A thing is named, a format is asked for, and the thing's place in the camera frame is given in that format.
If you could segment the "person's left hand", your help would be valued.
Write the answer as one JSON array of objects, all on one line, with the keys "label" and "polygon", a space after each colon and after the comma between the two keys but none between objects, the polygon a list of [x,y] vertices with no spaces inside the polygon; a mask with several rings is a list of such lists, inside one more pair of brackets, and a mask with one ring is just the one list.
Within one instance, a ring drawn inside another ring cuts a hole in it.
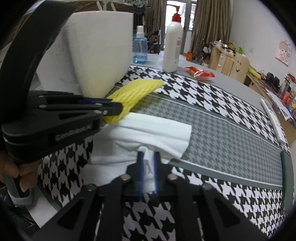
[{"label": "person's left hand", "polygon": [[38,166],[41,161],[17,166],[12,158],[5,153],[1,153],[1,183],[4,184],[4,175],[13,178],[20,176],[20,188],[22,192],[26,192],[29,188],[37,185]]}]

